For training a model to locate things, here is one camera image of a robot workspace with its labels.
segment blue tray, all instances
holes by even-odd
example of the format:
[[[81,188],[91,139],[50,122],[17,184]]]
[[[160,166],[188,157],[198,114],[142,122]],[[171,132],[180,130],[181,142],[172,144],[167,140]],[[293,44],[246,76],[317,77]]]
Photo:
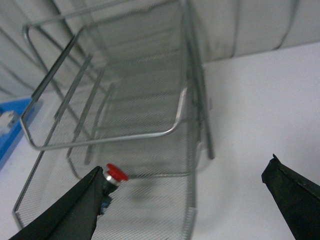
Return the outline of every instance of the blue tray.
[[[23,113],[25,108],[30,103],[31,98],[24,98],[14,101],[8,101],[0,103],[0,111],[15,111],[19,116]],[[21,131],[21,125],[19,120],[15,122],[10,132],[0,136],[0,169],[4,166],[5,162],[10,157],[11,153],[17,146],[19,139],[22,134],[19,134]]]

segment red button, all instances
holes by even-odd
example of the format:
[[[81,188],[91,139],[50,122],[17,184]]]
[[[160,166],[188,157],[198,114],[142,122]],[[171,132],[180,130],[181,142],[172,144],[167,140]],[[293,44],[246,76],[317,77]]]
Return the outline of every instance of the red button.
[[[118,167],[115,165],[108,163],[106,165],[108,167],[108,174],[113,177],[116,181],[121,182],[122,180],[128,181],[129,177]]]

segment silver wire basket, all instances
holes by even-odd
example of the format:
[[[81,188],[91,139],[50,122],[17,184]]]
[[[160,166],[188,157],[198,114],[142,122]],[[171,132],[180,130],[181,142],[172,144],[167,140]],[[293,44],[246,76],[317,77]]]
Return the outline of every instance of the silver wire basket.
[[[76,33],[65,48],[44,30],[61,21]],[[13,210],[19,225],[113,163],[130,180],[112,193],[92,239],[190,239],[202,122],[213,152],[186,1],[118,0],[27,25],[45,69],[29,29],[62,52],[21,116],[42,151]]]

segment wire mesh basket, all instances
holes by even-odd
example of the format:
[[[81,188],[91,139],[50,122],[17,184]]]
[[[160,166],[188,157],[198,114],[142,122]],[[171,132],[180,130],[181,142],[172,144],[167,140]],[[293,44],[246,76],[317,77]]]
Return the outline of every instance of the wire mesh basket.
[[[120,2],[107,16],[99,9],[65,20],[82,26],[21,117],[36,149],[159,137],[178,126],[187,91],[179,1]],[[50,111],[28,123],[36,103]]]
[[[130,180],[111,194],[92,239],[190,239],[205,107],[183,2],[118,0],[29,26],[63,51],[21,116],[42,150],[14,207],[22,227],[113,163]],[[64,49],[42,28],[59,21],[76,33]]]

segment mesh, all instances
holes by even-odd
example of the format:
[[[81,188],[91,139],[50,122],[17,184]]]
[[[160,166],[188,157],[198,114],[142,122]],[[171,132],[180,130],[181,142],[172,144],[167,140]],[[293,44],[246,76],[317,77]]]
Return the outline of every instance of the mesh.
[[[26,123],[36,147],[66,148],[174,125],[187,77],[182,11],[172,0],[145,4],[111,17],[83,16],[70,52],[77,61],[64,60],[46,87],[55,93],[38,100],[47,112]]]
[[[77,61],[64,60],[46,87],[55,92],[41,95],[26,126],[37,147],[64,148],[40,153],[15,215],[28,225],[95,166],[113,163],[130,180],[111,194],[92,239],[189,239],[199,136],[194,92],[188,90],[180,124],[168,135],[69,146],[167,131],[182,86],[190,84],[179,1],[127,1],[106,12],[66,20],[83,27],[71,50]]]

